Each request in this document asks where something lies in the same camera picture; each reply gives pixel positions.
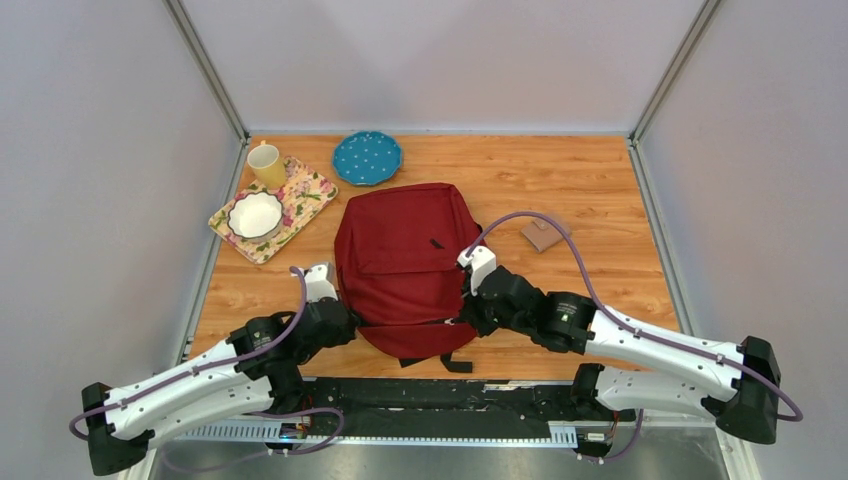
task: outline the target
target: yellow mug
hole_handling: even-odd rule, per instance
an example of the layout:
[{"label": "yellow mug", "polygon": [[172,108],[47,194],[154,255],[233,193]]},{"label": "yellow mug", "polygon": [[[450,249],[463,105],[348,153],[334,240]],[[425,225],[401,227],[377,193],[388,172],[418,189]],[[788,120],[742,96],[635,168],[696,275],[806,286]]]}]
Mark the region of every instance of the yellow mug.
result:
[{"label": "yellow mug", "polygon": [[247,165],[256,178],[272,190],[286,184],[285,161],[280,158],[277,147],[266,145],[264,140],[247,154]]}]

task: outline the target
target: floral tray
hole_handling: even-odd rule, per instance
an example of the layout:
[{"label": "floral tray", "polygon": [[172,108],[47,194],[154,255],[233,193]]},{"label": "floral tray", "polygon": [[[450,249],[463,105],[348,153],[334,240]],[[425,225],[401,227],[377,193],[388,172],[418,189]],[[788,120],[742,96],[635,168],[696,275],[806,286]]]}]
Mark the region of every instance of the floral tray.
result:
[{"label": "floral tray", "polygon": [[[223,208],[209,219],[209,226],[225,242],[229,243],[251,262],[261,265],[291,240],[330,201],[336,198],[339,189],[326,177],[306,166],[295,157],[286,157],[288,181],[278,189],[269,189],[259,180],[247,186]],[[253,192],[268,192],[283,204],[283,228],[264,243],[254,243],[236,236],[227,226],[227,215],[233,205]]]}]

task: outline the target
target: red backpack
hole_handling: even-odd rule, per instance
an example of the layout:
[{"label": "red backpack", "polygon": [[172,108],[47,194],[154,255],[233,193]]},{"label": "red backpack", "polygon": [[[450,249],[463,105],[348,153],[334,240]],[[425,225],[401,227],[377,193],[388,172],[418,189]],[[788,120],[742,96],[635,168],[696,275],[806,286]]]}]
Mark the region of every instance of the red backpack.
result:
[{"label": "red backpack", "polygon": [[459,191],[446,183],[390,188],[351,198],[336,235],[342,301],[359,331],[406,366],[450,353],[476,330],[463,318],[459,253],[480,234]]}]

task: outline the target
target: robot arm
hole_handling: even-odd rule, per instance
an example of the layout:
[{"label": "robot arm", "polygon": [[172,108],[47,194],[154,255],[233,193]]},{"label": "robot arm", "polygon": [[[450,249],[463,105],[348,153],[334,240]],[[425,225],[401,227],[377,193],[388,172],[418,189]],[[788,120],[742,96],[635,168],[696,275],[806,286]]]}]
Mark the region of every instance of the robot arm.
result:
[{"label": "robot arm", "polygon": [[572,396],[611,410],[647,408],[715,418],[731,435],[775,442],[777,395],[731,366],[744,365],[779,385],[780,371],[765,340],[748,337],[741,345],[705,340],[637,320],[582,295],[544,294],[498,266],[486,247],[462,252],[458,263],[467,272],[466,302],[474,306],[474,326],[481,334],[507,328],[554,352],[617,358],[654,370],[624,372],[584,364]]},{"label": "robot arm", "polygon": [[[298,410],[303,396],[298,364],[321,348],[348,343],[356,328],[330,282],[332,265],[314,265],[301,273],[306,305],[297,328],[287,328],[293,312],[257,317],[191,361],[150,379],[83,389],[84,438],[94,474],[128,468],[149,449],[207,423],[238,414]],[[275,341],[267,351],[251,355]]]}]

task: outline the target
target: white bracket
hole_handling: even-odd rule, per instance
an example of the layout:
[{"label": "white bracket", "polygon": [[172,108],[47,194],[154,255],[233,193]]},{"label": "white bracket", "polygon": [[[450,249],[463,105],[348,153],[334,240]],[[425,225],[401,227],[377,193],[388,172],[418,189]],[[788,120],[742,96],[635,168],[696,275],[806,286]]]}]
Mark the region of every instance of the white bracket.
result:
[{"label": "white bracket", "polygon": [[150,439],[148,448],[159,448],[175,437],[208,423],[243,413],[267,410],[274,403],[270,392],[271,381],[268,377],[261,377],[247,385],[217,391],[171,412],[162,420],[147,427],[156,432],[156,436]]},{"label": "white bracket", "polygon": [[338,300],[339,296],[336,293],[336,287],[333,285],[333,277],[336,274],[336,267],[330,262],[316,263],[308,269],[298,268],[306,278],[306,301],[317,302],[322,298],[330,297]]},{"label": "white bracket", "polygon": [[[690,337],[636,320],[612,307],[607,306],[607,309],[637,332],[651,333],[712,354],[723,355],[724,358],[739,363],[744,360],[743,355],[736,350],[735,343]],[[736,394],[732,383],[734,379],[741,377],[739,370],[628,332],[607,318],[601,310],[595,312],[590,331],[595,333],[595,338],[586,342],[586,353],[626,360],[685,379],[681,382],[694,385],[723,402]]]},{"label": "white bracket", "polygon": [[498,260],[495,258],[495,253],[486,247],[476,247],[473,252],[469,252],[469,249],[466,248],[460,252],[459,258],[456,261],[462,268],[471,266],[471,279],[469,282],[471,295],[477,295],[477,289],[480,288],[480,284],[483,283],[486,275],[498,268]]},{"label": "white bracket", "polygon": [[[104,402],[104,405],[119,403],[154,384],[183,372],[191,372],[205,363],[235,356],[235,348],[226,340],[221,340],[202,355],[186,363],[139,383],[109,390],[109,399]],[[235,364],[224,365],[182,378],[129,405],[106,412],[106,423],[114,424],[115,438],[131,440],[171,412],[189,406],[215,392],[250,383],[251,380],[245,374],[236,372],[234,367]]]},{"label": "white bracket", "polygon": [[690,382],[657,372],[605,367],[595,384],[598,402],[610,410],[662,410],[715,420],[701,406],[707,394]]}]

